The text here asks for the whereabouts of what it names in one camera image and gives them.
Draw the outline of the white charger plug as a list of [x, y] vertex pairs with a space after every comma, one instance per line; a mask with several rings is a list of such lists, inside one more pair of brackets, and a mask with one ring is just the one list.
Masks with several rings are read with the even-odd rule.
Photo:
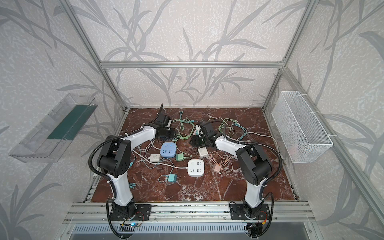
[[201, 158], [205, 158], [209, 156], [207, 148], [198, 148], [198, 153]]

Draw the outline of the blue power strip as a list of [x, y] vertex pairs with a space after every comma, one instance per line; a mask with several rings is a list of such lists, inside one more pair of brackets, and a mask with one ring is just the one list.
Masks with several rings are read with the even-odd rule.
[[161, 146], [160, 155], [163, 158], [174, 158], [177, 154], [176, 143], [165, 142]]

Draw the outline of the white charger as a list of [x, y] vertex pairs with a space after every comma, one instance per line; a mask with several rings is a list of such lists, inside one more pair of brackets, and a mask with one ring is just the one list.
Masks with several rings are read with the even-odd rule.
[[149, 161], [151, 163], [159, 163], [161, 160], [161, 155], [160, 154], [151, 154], [149, 157]]

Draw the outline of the green charger plug front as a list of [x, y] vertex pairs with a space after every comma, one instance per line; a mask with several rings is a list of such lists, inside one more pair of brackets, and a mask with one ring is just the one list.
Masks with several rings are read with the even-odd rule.
[[184, 159], [185, 157], [183, 153], [176, 154], [176, 161], [180, 162], [180, 161], [183, 161]]

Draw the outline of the white power strip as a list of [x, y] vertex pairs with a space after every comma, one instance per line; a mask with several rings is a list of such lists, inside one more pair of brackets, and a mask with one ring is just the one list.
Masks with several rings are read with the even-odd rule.
[[189, 160], [187, 173], [190, 177], [202, 177], [205, 172], [205, 163], [203, 160]]

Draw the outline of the teal charger plug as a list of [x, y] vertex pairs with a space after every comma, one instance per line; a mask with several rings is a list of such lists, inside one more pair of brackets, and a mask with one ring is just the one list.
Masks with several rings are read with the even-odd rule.
[[176, 183], [177, 182], [177, 175], [176, 174], [169, 174], [168, 175], [168, 182], [169, 183]]

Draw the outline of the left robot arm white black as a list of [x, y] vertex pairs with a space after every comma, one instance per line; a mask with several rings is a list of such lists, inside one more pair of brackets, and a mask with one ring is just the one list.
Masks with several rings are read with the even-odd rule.
[[154, 120], [143, 124], [138, 130], [121, 136], [110, 135], [90, 154], [90, 170], [107, 179], [113, 192], [112, 210], [126, 218], [136, 213], [134, 196], [131, 193], [127, 171], [132, 150], [154, 139], [172, 140], [176, 137], [171, 117], [163, 113], [163, 106]]

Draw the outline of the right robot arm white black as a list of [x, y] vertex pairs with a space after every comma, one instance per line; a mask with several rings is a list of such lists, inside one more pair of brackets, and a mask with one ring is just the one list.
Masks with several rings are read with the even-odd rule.
[[[214, 121], [197, 124], [197, 133], [190, 144], [194, 147], [216, 148], [238, 159], [241, 171], [247, 181], [247, 191], [243, 201], [245, 215], [249, 219], [254, 219], [264, 202], [264, 188], [282, 170], [282, 156], [276, 149], [268, 145], [235, 140], [227, 136], [225, 132], [217, 132], [212, 123]], [[264, 148], [271, 150], [279, 160], [278, 169], [273, 174], [271, 174], [273, 164]]]

